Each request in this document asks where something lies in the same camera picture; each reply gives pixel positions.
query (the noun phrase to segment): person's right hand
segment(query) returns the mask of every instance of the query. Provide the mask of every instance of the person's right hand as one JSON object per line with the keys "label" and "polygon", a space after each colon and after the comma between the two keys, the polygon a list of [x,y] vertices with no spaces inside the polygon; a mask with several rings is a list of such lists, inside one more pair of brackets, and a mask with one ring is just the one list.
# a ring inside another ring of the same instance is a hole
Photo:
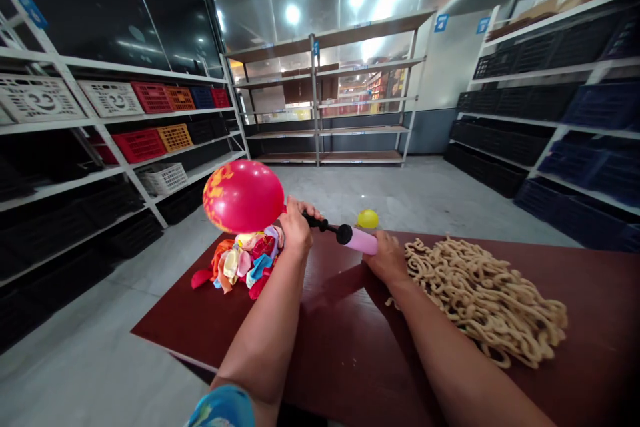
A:
{"label": "person's right hand", "polygon": [[363,254],[362,260],[387,287],[395,282],[409,280],[405,252],[398,239],[384,230],[376,231],[375,236],[378,240],[378,253],[375,256]]}

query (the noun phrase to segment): table surface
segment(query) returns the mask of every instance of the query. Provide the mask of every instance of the table surface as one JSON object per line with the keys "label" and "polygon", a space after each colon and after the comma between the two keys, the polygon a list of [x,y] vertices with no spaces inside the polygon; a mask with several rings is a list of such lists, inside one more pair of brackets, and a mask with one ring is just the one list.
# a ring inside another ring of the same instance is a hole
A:
{"label": "table surface", "polygon": [[[313,235],[284,401],[348,426],[444,424],[402,314],[384,305],[385,286],[357,252],[328,232]],[[443,240],[394,235],[425,245]],[[211,285],[192,290],[191,276],[230,237],[221,235],[132,333],[218,368],[253,302],[244,285],[226,296]],[[467,240],[508,260],[545,298],[567,305],[567,339],[555,359],[537,370],[514,360],[508,375],[559,426],[605,423],[635,364],[640,256]]]}

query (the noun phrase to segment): gray floor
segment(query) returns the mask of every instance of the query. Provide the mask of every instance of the gray floor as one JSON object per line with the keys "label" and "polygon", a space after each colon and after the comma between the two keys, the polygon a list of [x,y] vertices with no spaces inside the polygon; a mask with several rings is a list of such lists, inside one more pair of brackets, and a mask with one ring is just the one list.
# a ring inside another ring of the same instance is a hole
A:
{"label": "gray floor", "polygon": [[[577,246],[439,157],[275,171],[335,224],[370,208],[389,230]],[[198,210],[0,356],[0,425],[183,425],[206,387],[129,330],[219,233]]]}

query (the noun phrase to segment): beige cord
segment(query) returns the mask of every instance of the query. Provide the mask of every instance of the beige cord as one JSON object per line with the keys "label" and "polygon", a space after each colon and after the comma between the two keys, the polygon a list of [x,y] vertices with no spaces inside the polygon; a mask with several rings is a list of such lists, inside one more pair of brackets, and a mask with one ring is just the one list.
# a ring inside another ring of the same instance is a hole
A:
{"label": "beige cord", "polygon": [[[509,354],[538,368],[565,339],[567,307],[545,300],[520,272],[479,245],[447,235],[430,249],[417,238],[405,244],[405,258],[413,282],[498,366],[511,366]],[[398,308],[393,298],[385,305],[392,302]]]}

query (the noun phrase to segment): hand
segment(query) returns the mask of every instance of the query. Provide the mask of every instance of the hand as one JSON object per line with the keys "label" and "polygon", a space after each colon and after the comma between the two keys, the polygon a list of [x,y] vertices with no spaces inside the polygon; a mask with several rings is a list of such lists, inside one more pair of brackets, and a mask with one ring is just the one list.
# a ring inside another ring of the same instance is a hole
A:
{"label": "hand", "polygon": [[302,217],[303,211],[317,220],[324,219],[313,205],[298,201],[294,196],[287,197],[287,212],[280,214],[279,218],[285,233],[285,248],[298,248],[306,254],[313,245],[313,237],[307,219]]}
{"label": "hand", "polygon": [[384,230],[377,230],[375,236],[378,239],[378,253],[375,256],[363,254],[362,260],[387,288],[396,282],[409,280],[405,252],[398,239]]}

